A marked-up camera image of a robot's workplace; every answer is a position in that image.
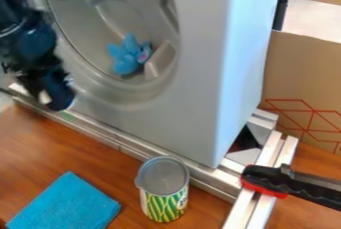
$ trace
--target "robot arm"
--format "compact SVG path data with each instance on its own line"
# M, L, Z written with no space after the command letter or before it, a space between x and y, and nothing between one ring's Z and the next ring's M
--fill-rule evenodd
M54 55L57 37L42 12L30 9L25 0L0 0L0 59L5 73L39 100L50 97L52 111L69 108L75 92L67 81L62 61Z

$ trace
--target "washing machine door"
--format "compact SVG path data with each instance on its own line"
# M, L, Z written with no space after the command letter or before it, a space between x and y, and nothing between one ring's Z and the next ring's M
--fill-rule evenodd
M55 22L78 113L217 167L260 102L277 0L29 1ZM119 76L107 47L128 32L155 50Z

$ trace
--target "blue cloth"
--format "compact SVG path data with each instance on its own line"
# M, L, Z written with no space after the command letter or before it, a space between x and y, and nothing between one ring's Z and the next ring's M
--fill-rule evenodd
M59 177L7 223L9 229L100 229L120 204L72 172Z

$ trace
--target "metal frame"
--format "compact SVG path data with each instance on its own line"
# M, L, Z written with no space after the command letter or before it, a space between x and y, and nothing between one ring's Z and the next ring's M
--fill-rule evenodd
M17 84L12 84L9 89L18 104L138 160L145 161L158 155L172 155L181 159L189 169L193 185L234 203L223 228L262 228L265 225L275 198L241 187L239 178L245 166L242 162L230 159L227 155L218 168L209 168L77 112L47 112ZM277 115L256 110L247 123L255 138L262 140L259 143L263 146L262 150L255 153L257 157L250 157L256 161L255 164L278 166L281 163L291 163L298 140L290 136L282 140L282 134L275 130L277 119Z

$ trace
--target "white washing machine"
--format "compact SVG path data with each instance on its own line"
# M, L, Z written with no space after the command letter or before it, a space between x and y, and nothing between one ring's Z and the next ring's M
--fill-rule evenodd
M217 167L260 102L277 0L29 1L56 23L80 114ZM107 46L129 32L155 52L121 77Z

